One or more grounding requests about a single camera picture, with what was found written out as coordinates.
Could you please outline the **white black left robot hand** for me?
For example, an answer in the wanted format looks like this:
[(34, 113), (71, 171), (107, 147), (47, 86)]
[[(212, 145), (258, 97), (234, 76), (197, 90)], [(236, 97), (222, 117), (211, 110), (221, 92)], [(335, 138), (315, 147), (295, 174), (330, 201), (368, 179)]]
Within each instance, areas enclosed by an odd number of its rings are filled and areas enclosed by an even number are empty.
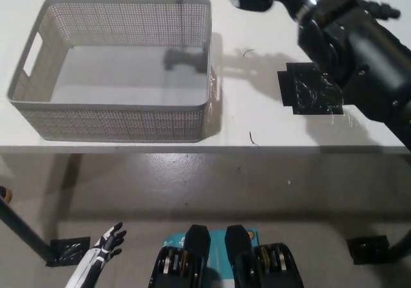
[(86, 252), (66, 284), (66, 288), (95, 287), (105, 264), (122, 252), (120, 246), (127, 234), (122, 227), (122, 222), (112, 226)]

